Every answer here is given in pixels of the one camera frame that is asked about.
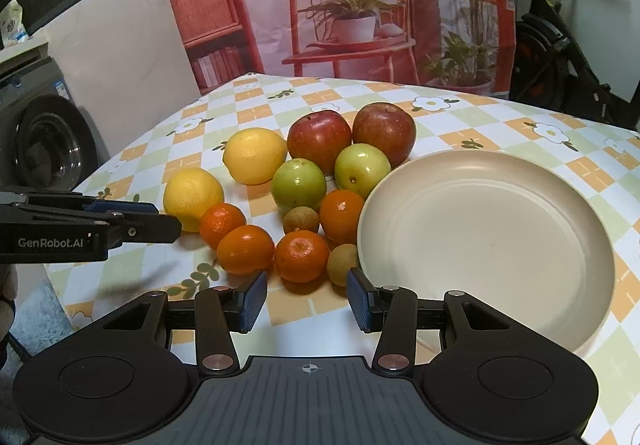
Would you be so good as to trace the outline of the gloved left hand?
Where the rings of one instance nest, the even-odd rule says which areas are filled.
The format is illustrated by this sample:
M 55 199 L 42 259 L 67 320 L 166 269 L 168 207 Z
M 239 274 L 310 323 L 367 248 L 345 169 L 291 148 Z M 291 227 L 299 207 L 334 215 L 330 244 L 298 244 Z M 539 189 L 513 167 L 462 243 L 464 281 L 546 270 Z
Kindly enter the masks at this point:
M 6 364 L 8 335 L 15 318 L 18 279 L 14 264 L 0 265 L 0 368 Z

